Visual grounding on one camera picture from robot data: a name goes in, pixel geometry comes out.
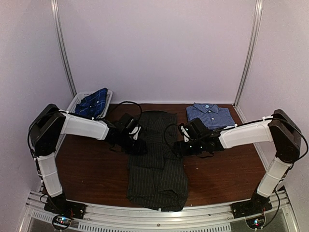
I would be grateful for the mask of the black pinstriped long sleeve shirt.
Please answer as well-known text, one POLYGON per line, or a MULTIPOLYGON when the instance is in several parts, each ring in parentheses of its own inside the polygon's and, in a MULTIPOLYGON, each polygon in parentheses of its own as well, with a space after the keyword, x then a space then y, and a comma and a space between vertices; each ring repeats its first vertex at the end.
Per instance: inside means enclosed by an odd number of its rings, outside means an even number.
POLYGON ((172 153, 177 141, 177 115, 164 111, 142 113, 139 138, 147 154, 130 156, 127 198, 135 205, 162 212, 181 211, 188 198, 188 178, 182 158, 172 153))

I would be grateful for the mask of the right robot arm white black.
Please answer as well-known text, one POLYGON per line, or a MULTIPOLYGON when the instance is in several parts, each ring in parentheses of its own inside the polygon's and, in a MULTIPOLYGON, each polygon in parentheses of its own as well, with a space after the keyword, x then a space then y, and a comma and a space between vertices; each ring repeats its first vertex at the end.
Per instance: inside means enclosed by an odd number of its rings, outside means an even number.
POLYGON ((180 157, 203 152, 213 154, 249 144, 272 143, 275 146, 275 156, 247 204, 254 214, 265 207, 267 198, 300 160, 301 142, 305 140, 298 126, 281 109, 256 121, 214 130, 207 128, 199 118, 180 124, 178 128, 183 139, 175 142, 171 151, 180 157))

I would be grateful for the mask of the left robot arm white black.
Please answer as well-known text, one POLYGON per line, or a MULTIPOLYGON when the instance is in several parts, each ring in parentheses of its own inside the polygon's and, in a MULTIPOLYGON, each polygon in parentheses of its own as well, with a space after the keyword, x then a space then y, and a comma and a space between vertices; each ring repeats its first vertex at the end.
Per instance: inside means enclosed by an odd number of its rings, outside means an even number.
POLYGON ((55 152, 61 135, 76 135, 106 141, 118 145, 130 155, 145 155, 146 142, 138 137, 141 126, 137 119, 125 113, 118 121, 109 122, 104 118, 87 118, 63 111, 55 104, 47 105, 32 122, 28 130, 28 143, 34 160, 39 167, 49 197, 50 206, 60 215, 66 214, 70 207, 62 196, 55 152))

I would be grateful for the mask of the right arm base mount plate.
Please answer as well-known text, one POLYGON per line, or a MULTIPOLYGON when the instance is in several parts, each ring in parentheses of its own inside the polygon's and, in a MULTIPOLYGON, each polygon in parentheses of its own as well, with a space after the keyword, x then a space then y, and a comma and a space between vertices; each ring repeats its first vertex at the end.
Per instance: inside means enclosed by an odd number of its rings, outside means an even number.
POLYGON ((234 218, 247 218, 253 215, 262 215, 265 211, 271 210, 272 204, 269 201, 262 203, 250 199, 231 204, 231 209, 234 218))

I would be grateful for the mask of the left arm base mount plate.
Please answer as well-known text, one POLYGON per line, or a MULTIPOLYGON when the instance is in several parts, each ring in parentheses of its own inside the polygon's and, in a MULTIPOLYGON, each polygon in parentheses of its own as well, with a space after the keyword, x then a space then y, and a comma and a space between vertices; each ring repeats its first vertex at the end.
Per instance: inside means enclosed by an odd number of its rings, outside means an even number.
POLYGON ((86 205, 67 200, 47 199, 44 210, 67 218, 83 219, 86 205))

